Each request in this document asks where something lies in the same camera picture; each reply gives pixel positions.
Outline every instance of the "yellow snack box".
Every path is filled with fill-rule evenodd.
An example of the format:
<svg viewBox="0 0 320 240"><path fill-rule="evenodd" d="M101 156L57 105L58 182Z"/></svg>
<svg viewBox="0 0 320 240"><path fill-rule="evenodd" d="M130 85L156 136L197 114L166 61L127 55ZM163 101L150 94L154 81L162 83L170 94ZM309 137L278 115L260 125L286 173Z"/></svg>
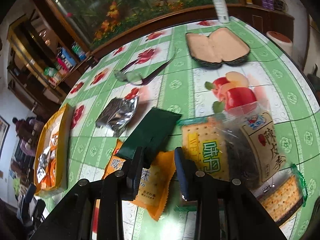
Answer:
<svg viewBox="0 0 320 240"><path fill-rule="evenodd" d="M213 122L182 127L182 146L187 159L216 179L229 181L229 163L224 136Z"/></svg>
<svg viewBox="0 0 320 240"><path fill-rule="evenodd" d="M115 156L121 146L122 142L118 140L103 179L122 168L125 160ZM132 203L147 209L150 217L156 221L159 220L167 202L169 184L175 170L174 151L159 152L151 167L142 170L138 195Z"/></svg>

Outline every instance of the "spray bottle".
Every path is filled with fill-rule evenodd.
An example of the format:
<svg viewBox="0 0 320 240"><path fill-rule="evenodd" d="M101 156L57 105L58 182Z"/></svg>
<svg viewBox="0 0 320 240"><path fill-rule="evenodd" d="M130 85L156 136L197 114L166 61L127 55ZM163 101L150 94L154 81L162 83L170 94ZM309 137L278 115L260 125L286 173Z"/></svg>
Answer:
<svg viewBox="0 0 320 240"><path fill-rule="evenodd" d="M214 8L216 9L219 22L221 23L230 22L226 1L225 0L212 0L212 1L214 4Z"/></svg>

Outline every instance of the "screw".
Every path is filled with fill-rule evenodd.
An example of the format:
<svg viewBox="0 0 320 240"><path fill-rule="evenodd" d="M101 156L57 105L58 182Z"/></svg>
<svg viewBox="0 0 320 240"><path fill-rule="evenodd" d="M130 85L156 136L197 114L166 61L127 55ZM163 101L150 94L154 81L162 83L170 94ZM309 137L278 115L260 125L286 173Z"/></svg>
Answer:
<svg viewBox="0 0 320 240"><path fill-rule="evenodd" d="M239 186L239 185L241 184L241 180L239 180L239 179L233 179L233 180L232 180L232 183L233 183L234 185L236 185L236 186Z"/></svg>
<svg viewBox="0 0 320 240"><path fill-rule="evenodd" d="M205 173L203 171L196 171L197 177L203 177Z"/></svg>
<svg viewBox="0 0 320 240"><path fill-rule="evenodd" d="M88 180L87 179L81 179L78 181L79 186L85 186L87 185Z"/></svg>
<svg viewBox="0 0 320 240"><path fill-rule="evenodd" d="M122 177L123 175L124 175L124 171L119 170L115 172L116 177Z"/></svg>

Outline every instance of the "plastic bag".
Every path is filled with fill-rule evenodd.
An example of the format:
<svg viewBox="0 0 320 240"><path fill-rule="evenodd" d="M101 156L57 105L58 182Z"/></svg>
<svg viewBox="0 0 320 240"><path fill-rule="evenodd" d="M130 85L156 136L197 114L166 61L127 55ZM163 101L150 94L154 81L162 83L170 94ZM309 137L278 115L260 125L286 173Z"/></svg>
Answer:
<svg viewBox="0 0 320 240"><path fill-rule="evenodd" d="M121 141L117 141L103 178L122 168L125 160L116 156L122 144ZM148 210L150 217L156 221L159 220L167 202L169 183L175 170L174 151L159 152L150 168L142 170L139 191L132 203Z"/></svg>
<svg viewBox="0 0 320 240"><path fill-rule="evenodd" d="M114 131L113 137L119 137L126 125L137 111L139 96L138 89L129 93L125 98L113 98L103 109L96 120L96 126L106 126Z"/></svg>
<svg viewBox="0 0 320 240"><path fill-rule="evenodd" d="M281 171L286 156L277 146L264 104L254 102L178 124L186 158L216 179L240 179L277 225L305 205L307 189L297 167Z"/></svg>
<svg viewBox="0 0 320 240"><path fill-rule="evenodd" d="M39 156L37 179L41 189L46 189L55 185L57 144L58 132L52 135L49 146Z"/></svg>
<svg viewBox="0 0 320 240"><path fill-rule="evenodd" d="M268 110L258 102L209 117L181 120L187 158L214 178L261 186L286 161L278 149Z"/></svg>
<svg viewBox="0 0 320 240"><path fill-rule="evenodd" d="M59 135L59 132L56 132L55 134L52 135L52 137L50 139L50 150L51 151L54 151L57 148L58 135Z"/></svg>
<svg viewBox="0 0 320 240"><path fill-rule="evenodd" d="M260 188L252 191L278 226L306 205L306 182L296 165L273 175Z"/></svg>
<svg viewBox="0 0 320 240"><path fill-rule="evenodd" d="M50 161L50 146L44 149L43 153L39 156L39 164L37 167L38 183L46 176L46 168Z"/></svg>

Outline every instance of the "red lid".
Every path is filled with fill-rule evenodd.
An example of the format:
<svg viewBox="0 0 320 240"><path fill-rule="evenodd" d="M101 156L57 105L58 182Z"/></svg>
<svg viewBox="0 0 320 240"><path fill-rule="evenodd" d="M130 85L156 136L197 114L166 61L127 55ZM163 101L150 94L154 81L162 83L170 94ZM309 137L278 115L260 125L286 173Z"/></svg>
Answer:
<svg viewBox="0 0 320 240"><path fill-rule="evenodd" d="M281 33L277 33L277 32L267 32L267 33L269 33L270 36L272 36L280 41L291 43L290 39Z"/></svg>

